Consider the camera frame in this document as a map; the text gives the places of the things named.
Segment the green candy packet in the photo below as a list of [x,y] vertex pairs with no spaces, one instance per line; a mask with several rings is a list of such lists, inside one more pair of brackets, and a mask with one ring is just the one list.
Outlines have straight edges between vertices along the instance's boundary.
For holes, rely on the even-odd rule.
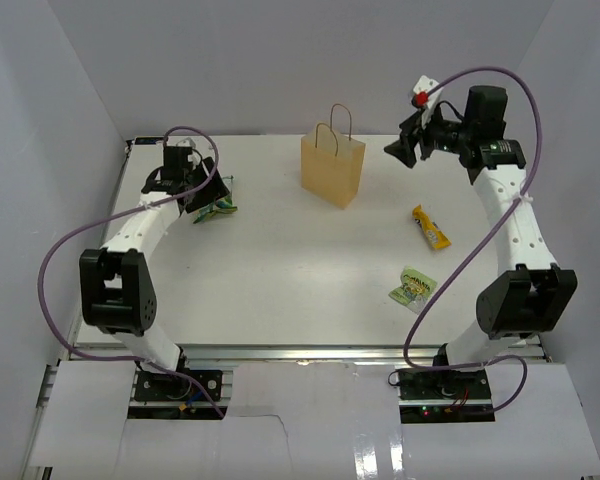
[[193,224],[204,223],[217,215],[231,215],[238,210],[230,197],[220,198],[193,213]]
[[400,285],[388,296],[415,314],[420,314],[437,287],[437,281],[406,266],[400,275]]

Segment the green white snack packet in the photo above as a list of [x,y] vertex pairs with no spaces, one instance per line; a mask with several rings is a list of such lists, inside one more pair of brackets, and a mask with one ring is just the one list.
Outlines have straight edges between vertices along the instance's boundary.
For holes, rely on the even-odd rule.
[[234,186],[234,176],[224,176],[222,178],[224,185],[227,189],[226,195],[220,200],[220,208],[222,210],[234,212],[237,210],[237,206],[233,201],[233,186]]

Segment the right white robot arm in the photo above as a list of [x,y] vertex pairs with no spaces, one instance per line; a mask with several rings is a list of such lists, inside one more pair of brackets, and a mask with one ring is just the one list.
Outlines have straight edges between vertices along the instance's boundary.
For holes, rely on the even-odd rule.
[[575,272],[551,254],[523,191],[531,175],[519,142],[504,136],[507,101],[502,87],[473,86],[464,113],[447,120],[439,95],[416,87],[415,113],[384,149],[409,168],[435,150],[457,155],[495,232],[497,277],[478,295],[471,325],[433,360],[439,368],[432,388],[446,399],[468,385],[461,365],[479,368],[515,343],[553,330],[577,288]]

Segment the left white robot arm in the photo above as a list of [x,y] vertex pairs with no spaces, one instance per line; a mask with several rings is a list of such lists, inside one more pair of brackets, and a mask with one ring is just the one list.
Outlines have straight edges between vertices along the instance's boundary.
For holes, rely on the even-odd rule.
[[169,227],[229,193],[217,162],[191,146],[165,146],[163,164],[147,177],[139,210],[100,248],[79,259],[83,321],[122,342],[158,372],[157,387],[179,399],[191,374],[178,366],[182,349],[157,324],[158,300],[148,260]]

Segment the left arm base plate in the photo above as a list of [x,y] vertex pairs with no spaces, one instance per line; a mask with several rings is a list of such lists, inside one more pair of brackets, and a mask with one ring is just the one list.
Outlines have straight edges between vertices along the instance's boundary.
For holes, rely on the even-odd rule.
[[[214,402],[221,400],[223,383],[221,370],[185,368],[184,373],[194,378]],[[149,371],[138,373],[132,399],[142,404],[154,402],[166,405],[169,402],[177,402],[178,410],[181,413],[191,412],[194,405],[199,402],[205,407],[210,406],[210,402],[201,389],[196,385],[191,385],[187,379]]]

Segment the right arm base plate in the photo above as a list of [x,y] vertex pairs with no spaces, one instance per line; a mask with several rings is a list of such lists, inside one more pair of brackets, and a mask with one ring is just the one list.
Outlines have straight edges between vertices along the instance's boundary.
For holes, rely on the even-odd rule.
[[400,419],[407,424],[494,422],[492,393],[484,370],[394,370],[388,384],[397,389]]

